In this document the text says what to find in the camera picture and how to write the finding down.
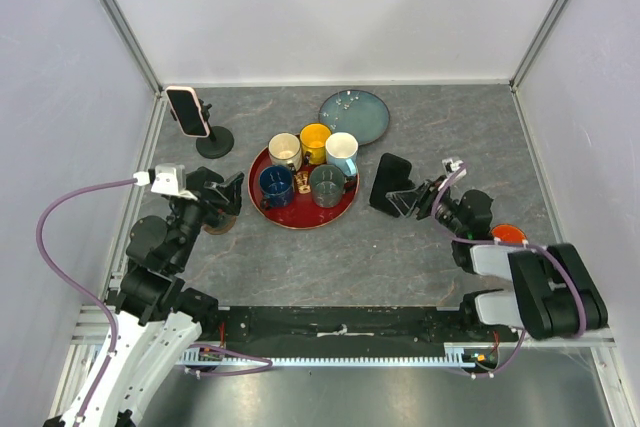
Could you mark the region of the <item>black phone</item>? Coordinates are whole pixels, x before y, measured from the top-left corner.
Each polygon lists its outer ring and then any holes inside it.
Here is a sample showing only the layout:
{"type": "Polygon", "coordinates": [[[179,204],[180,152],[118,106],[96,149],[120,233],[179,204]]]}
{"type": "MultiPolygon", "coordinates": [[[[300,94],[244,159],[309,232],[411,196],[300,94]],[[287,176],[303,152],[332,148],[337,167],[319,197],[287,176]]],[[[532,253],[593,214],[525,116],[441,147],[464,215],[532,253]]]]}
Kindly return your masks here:
{"type": "Polygon", "coordinates": [[[404,191],[414,188],[410,180],[412,164],[410,161],[392,153],[384,153],[376,171],[376,176],[369,197],[369,205],[375,210],[392,217],[399,217],[400,212],[390,202],[386,194],[392,191],[404,191]]]}

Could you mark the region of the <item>orange mug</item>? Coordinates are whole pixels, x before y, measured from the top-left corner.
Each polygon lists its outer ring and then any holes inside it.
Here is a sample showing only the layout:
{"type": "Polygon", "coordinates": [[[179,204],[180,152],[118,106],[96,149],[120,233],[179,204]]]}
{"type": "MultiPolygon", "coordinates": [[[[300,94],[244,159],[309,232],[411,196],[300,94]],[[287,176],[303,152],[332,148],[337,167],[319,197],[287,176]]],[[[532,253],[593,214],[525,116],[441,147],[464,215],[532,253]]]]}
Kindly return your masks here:
{"type": "Polygon", "coordinates": [[[526,234],[511,224],[498,224],[491,229],[491,235],[503,242],[521,244],[527,240],[526,234]]]}

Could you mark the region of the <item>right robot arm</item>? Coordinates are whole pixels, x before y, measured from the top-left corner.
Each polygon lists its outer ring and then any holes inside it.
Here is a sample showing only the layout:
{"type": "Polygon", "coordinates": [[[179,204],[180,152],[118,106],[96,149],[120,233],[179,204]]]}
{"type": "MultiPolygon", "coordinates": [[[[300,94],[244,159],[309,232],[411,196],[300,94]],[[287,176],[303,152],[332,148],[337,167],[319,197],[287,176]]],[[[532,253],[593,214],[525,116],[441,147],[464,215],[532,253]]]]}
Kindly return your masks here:
{"type": "Polygon", "coordinates": [[[458,328],[477,341],[494,324],[511,325],[536,340],[579,337],[608,326],[608,310],[575,246],[536,246],[526,238],[506,240],[494,233],[493,199],[471,189],[453,200],[445,178],[425,181],[411,190],[390,191],[386,200],[404,217],[431,217],[451,236],[458,267],[479,276],[498,277],[510,291],[472,296],[458,315],[458,328]]]}

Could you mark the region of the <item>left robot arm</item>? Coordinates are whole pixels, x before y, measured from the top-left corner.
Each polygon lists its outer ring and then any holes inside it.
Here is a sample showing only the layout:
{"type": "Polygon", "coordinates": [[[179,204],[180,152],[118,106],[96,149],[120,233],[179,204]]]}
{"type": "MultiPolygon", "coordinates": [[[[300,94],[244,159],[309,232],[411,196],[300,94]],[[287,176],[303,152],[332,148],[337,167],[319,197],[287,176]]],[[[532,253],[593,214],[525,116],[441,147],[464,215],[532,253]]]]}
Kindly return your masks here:
{"type": "Polygon", "coordinates": [[[168,200],[170,213],[134,223],[113,303],[90,298],[109,324],[103,347],[70,407],[46,425],[138,425],[180,355],[216,335],[217,300],[185,288],[179,275],[202,229],[227,228],[238,216],[243,181],[241,172],[223,178],[205,167],[160,164],[111,184],[148,186],[168,200]]]}

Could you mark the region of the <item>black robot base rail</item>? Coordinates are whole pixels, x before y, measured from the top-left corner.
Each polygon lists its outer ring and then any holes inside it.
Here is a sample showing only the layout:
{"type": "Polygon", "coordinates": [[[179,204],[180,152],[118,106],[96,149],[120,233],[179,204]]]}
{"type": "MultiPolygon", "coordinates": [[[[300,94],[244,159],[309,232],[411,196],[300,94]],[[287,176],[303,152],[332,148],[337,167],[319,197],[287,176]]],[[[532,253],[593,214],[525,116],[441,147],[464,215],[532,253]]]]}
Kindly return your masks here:
{"type": "Polygon", "coordinates": [[[510,343],[505,326],[474,323],[459,310],[435,307],[221,308],[203,337],[233,351],[270,358],[440,357],[444,345],[510,343]]]}

